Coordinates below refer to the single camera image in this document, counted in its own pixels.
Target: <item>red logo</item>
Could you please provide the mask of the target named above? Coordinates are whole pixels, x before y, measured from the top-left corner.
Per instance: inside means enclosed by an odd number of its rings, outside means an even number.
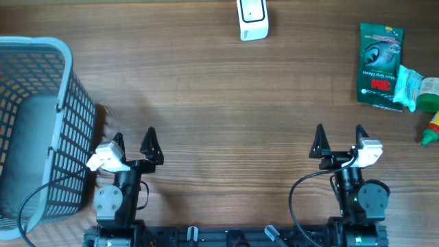
[[[390,90],[390,82],[385,80],[372,79],[372,88],[384,91]]]

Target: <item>wooden tabletop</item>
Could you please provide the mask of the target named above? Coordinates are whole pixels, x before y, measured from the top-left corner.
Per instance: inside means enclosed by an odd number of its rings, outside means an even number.
[[[438,9],[436,1],[269,1],[268,37],[245,43],[232,1],[2,7],[0,32],[70,46],[99,104],[97,141],[120,131],[128,158],[141,158],[141,139],[156,128],[165,164],[143,176],[151,194],[137,213],[148,226],[291,226],[289,190],[318,171],[308,158],[317,124],[333,150],[348,150],[361,124],[384,145],[363,176],[392,190],[382,223],[391,246],[437,246],[439,149],[419,144],[432,116],[359,105],[355,89],[360,22],[402,27],[403,64],[439,76]],[[112,180],[101,172],[97,186]],[[303,224],[338,216],[329,176],[299,186],[294,208]],[[88,203],[29,238],[80,246],[95,224]]]

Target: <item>hand image on package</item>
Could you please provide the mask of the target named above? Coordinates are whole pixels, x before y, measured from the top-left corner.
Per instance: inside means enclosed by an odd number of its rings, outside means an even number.
[[[393,102],[401,63],[403,30],[361,23],[357,101],[381,108],[403,110]]]

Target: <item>gray laundry basket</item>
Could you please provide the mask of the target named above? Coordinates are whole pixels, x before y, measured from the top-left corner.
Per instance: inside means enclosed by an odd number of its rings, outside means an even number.
[[[37,187],[85,167],[95,104],[56,38],[0,37],[0,240],[20,237],[17,213]],[[86,172],[49,186],[26,204],[23,225],[76,213]]]

